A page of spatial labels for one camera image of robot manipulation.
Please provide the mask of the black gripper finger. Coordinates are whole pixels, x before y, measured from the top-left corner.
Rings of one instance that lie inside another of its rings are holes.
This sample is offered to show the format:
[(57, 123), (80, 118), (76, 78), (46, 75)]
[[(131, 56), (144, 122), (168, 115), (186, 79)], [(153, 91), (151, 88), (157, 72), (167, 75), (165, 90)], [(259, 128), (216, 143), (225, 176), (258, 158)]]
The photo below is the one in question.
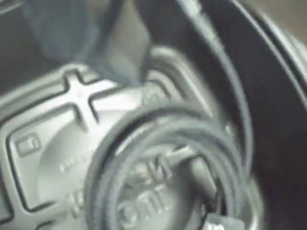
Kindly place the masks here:
[(151, 36), (133, 0), (26, 0), (24, 16), (42, 52), (85, 64), (124, 86), (139, 86)]

